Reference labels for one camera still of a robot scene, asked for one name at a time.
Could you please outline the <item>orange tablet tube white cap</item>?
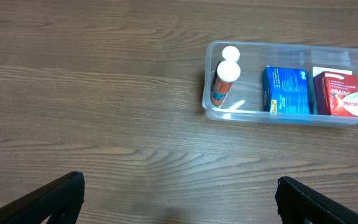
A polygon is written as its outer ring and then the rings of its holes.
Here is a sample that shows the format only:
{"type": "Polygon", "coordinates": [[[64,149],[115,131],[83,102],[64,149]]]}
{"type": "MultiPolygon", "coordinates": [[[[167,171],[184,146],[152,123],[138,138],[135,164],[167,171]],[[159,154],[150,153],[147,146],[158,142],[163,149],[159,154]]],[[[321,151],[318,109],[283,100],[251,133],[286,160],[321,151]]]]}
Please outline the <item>orange tablet tube white cap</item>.
{"type": "Polygon", "coordinates": [[[213,84],[211,102],[214,106],[220,107],[233,83],[240,77],[241,68],[236,62],[225,60],[219,63],[216,74],[217,77],[213,84]]]}

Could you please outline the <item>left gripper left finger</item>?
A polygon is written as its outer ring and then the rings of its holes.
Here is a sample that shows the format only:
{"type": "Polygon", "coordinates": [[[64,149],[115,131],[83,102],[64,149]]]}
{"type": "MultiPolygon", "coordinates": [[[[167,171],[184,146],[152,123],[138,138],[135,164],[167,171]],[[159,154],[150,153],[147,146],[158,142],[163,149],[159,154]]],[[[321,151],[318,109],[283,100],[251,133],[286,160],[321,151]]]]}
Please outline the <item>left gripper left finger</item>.
{"type": "Polygon", "coordinates": [[[76,223],[85,196],[81,172],[60,178],[0,208],[0,223],[76,223]]]}

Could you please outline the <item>white plaster box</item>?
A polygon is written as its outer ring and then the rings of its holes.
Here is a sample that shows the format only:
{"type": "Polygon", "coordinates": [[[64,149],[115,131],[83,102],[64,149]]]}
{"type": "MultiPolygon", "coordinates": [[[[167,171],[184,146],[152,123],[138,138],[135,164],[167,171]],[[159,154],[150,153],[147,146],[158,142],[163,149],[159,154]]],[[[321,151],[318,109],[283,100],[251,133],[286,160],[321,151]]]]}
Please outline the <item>white plaster box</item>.
{"type": "Polygon", "coordinates": [[[341,70],[341,69],[335,69],[335,68],[325,68],[325,67],[313,67],[312,74],[313,77],[316,77],[320,73],[323,72],[334,72],[334,73],[342,73],[346,75],[352,75],[353,71],[351,70],[341,70]]]}

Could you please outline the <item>red Panadol box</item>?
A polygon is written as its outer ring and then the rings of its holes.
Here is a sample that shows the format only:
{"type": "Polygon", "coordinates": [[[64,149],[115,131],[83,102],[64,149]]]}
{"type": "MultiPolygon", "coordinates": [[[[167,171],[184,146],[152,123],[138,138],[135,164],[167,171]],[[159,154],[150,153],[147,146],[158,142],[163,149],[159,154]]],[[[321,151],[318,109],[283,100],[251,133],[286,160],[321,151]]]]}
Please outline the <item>red Panadol box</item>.
{"type": "Polygon", "coordinates": [[[358,117],[358,78],[323,72],[313,78],[318,114],[358,117]]]}

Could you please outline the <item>dark brown bottle white cap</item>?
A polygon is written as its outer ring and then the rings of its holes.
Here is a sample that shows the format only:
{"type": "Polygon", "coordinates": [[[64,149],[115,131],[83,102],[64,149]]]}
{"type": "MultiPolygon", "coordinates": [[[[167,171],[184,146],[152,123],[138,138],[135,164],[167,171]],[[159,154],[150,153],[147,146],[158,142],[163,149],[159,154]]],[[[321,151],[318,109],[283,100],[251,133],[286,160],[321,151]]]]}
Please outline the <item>dark brown bottle white cap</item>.
{"type": "Polygon", "coordinates": [[[225,48],[223,48],[222,52],[221,52],[221,56],[220,59],[216,65],[216,69],[215,69],[215,73],[213,76],[213,80],[212,80],[212,84],[211,84],[211,91],[213,91],[215,83],[216,83],[216,79],[218,77],[218,66],[222,61],[228,60],[228,61],[232,61],[232,62],[238,62],[239,58],[241,56],[241,53],[239,51],[239,49],[235,46],[227,46],[225,48]]]}

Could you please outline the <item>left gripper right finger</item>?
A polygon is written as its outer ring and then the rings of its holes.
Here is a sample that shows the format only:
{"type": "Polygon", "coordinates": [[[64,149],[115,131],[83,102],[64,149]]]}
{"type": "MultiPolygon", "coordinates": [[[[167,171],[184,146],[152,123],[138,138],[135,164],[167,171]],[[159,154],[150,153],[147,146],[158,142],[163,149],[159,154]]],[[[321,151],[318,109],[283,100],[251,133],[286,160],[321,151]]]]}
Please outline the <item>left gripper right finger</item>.
{"type": "Polygon", "coordinates": [[[283,224],[358,224],[358,213],[289,176],[278,179],[275,200],[283,224]]]}

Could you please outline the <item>blue VapoDrops box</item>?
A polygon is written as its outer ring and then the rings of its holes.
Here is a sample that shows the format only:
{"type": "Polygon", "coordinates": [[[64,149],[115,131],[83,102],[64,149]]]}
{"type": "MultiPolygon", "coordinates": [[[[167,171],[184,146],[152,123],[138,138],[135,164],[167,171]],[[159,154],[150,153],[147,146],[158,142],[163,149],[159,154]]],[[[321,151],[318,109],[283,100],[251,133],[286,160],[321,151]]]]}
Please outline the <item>blue VapoDrops box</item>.
{"type": "Polygon", "coordinates": [[[262,72],[262,87],[264,111],[310,114],[306,70],[267,66],[262,72]]]}

